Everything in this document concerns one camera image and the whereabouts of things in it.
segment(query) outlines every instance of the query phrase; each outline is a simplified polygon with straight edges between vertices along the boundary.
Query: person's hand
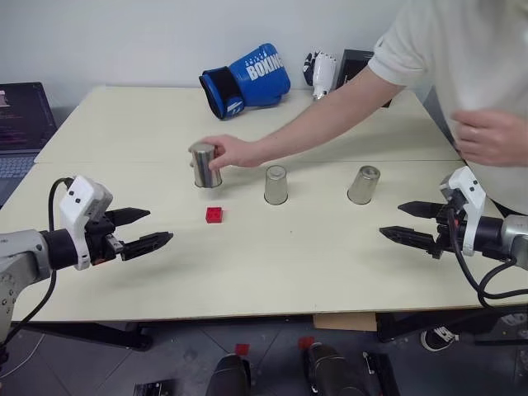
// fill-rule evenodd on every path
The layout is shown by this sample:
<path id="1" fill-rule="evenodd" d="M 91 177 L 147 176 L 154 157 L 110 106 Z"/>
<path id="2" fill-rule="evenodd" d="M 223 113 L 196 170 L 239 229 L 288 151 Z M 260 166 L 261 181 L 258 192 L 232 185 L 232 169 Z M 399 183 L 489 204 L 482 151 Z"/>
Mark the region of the person's hand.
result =
<path id="1" fill-rule="evenodd" d="M 212 144 L 216 147 L 215 159 L 209 163 L 211 171 L 228 165 L 258 167 L 262 164 L 262 160 L 258 158 L 257 144 L 254 142 L 246 142 L 228 134 L 222 134 L 204 138 L 201 143 Z"/>
<path id="2" fill-rule="evenodd" d="M 504 111 L 457 111 L 455 143 L 463 159 L 494 167 L 528 166 L 528 120 Z"/>

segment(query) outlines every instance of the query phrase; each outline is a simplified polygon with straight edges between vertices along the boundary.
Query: stainless steel cup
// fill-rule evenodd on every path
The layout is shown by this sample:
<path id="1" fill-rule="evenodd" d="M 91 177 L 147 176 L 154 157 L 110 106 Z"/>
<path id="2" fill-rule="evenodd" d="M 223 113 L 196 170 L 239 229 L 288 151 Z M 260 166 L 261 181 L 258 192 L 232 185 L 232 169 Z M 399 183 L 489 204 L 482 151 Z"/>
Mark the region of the stainless steel cup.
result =
<path id="1" fill-rule="evenodd" d="M 215 147 L 212 144 L 195 143 L 191 146 L 191 153 L 196 186 L 215 188 L 222 184 L 220 171 L 209 169 L 209 163 L 215 159 Z"/>
<path id="2" fill-rule="evenodd" d="M 288 181 L 283 167 L 274 165 L 266 170 L 264 199 L 271 205 L 284 204 L 288 199 Z"/>
<path id="3" fill-rule="evenodd" d="M 372 200 L 380 175 L 380 171 L 375 167 L 361 167 L 356 179 L 346 192 L 348 199 L 357 205 L 368 204 Z"/>

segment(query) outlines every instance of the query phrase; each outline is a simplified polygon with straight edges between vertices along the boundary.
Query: blue boxing glove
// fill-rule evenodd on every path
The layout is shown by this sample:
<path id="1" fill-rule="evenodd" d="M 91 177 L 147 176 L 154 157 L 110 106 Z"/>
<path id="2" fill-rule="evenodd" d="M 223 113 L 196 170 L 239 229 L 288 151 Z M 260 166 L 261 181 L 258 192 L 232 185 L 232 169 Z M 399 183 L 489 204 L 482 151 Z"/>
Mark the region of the blue boxing glove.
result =
<path id="1" fill-rule="evenodd" d="M 206 70 L 201 86 L 214 115 L 224 120 L 246 106 L 273 106 L 290 90 L 277 50 L 264 44 L 229 67 Z"/>

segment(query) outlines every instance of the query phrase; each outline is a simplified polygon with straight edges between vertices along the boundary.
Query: white sleeve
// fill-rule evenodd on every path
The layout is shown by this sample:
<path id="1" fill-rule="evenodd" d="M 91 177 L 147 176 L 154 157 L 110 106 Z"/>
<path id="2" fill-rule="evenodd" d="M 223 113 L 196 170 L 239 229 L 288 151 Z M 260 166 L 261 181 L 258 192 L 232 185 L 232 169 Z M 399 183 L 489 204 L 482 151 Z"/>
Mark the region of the white sleeve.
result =
<path id="1" fill-rule="evenodd" d="M 370 69 L 396 85 L 413 85 L 427 74 L 431 58 L 431 0 L 410 0 L 375 45 Z"/>

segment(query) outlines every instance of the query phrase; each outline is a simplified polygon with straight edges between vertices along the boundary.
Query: wire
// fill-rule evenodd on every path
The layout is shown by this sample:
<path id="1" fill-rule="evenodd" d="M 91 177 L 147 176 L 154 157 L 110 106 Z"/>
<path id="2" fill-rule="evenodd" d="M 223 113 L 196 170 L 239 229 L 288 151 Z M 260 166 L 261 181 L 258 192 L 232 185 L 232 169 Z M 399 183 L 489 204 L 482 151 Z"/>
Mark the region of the wire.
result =
<path id="1" fill-rule="evenodd" d="M 3 380 L 4 378 L 8 377 L 9 375 L 13 374 L 15 371 L 20 369 L 25 363 L 27 363 L 35 354 L 36 350 L 39 348 L 40 344 L 42 343 L 42 340 L 44 340 L 45 334 L 42 334 L 40 336 L 39 341 L 36 343 L 35 348 L 33 348 L 33 351 L 30 352 L 30 354 L 27 356 L 26 359 L 21 361 L 14 369 L 8 371 L 6 374 L 0 376 L 0 380 Z"/>
<path id="2" fill-rule="evenodd" d="M 71 185 L 72 181 L 73 181 L 73 179 L 71 179 L 70 177 L 58 179 L 58 180 L 56 180 L 53 183 L 53 185 L 49 189 L 49 196 L 48 196 L 48 227 L 49 227 L 49 231 L 50 232 L 55 231 L 53 203 L 54 203 L 55 192 L 57 191 L 57 187 L 59 187 L 59 185 L 61 183 L 64 183 L 64 184 L 66 184 L 66 186 L 69 186 L 69 185 Z M 35 317 L 35 315 L 37 315 L 39 313 L 39 311 L 42 309 L 42 307 L 44 307 L 46 305 L 46 303 L 50 299 L 51 295 L 53 294 L 53 291 L 55 289 L 55 284 L 56 283 L 57 283 L 57 271 L 56 270 L 51 270 L 49 286 L 48 286 L 48 290 L 46 291 L 46 294 L 44 295 L 42 300 L 38 303 L 38 305 L 31 312 L 29 312 L 26 315 L 26 317 L 23 318 L 14 328 L 11 329 L 11 331 L 7 334 L 7 337 L 6 337 L 5 341 L 3 342 L 4 346 L 6 346 L 13 339 L 13 337 L 15 337 L 16 334 L 18 332 L 20 332 L 22 330 L 22 328 L 30 320 L 32 320 Z"/>
<path id="3" fill-rule="evenodd" d="M 465 262 L 464 256 L 462 255 L 462 251 L 460 249 L 460 244 L 457 239 L 458 229 L 457 229 L 456 222 L 455 222 L 455 209 L 454 208 L 449 208 L 447 210 L 447 222 L 449 225 L 450 242 L 451 242 L 451 246 L 453 247 L 453 252 L 456 255 L 456 259 L 459 262 L 460 268 L 462 269 L 462 272 L 464 273 L 466 279 L 471 284 L 471 286 L 474 288 L 474 290 L 477 292 L 478 301 L 484 308 L 493 309 L 495 311 L 501 312 L 501 314 L 507 314 L 506 312 L 501 311 L 497 307 L 490 305 L 486 301 L 486 299 L 509 299 L 511 297 L 516 297 L 518 295 L 528 295 L 528 289 L 507 291 L 505 293 L 488 293 L 486 291 L 486 286 L 495 276 L 507 270 L 508 268 L 515 266 L 517 264 L 517 260 L 514 257 L 510 258 L 504 264 L 501 264 L 500 266 L 493 268 L 490 272 L 488 272 L 483 277 L 483 279 L 480 281 L 480 284 L 477 283 L 477 281 L 473 277 L 473 274 L 469 270 L 468 265 Z"/>
<path id="4" fill-rule="evenodd" d="M 49 231 L 55 231 L 55 224 L 54 224 L 54 216 L 53 216 L 53 202 L 55 198 L 55 192 L 57 191 L 57 187 L 60 185 L 60 183 L 67 183 L 69 178 L 62 178 L 56 180 L 49 189 L 49 196 L 48 196 L 48 228 Z"/>

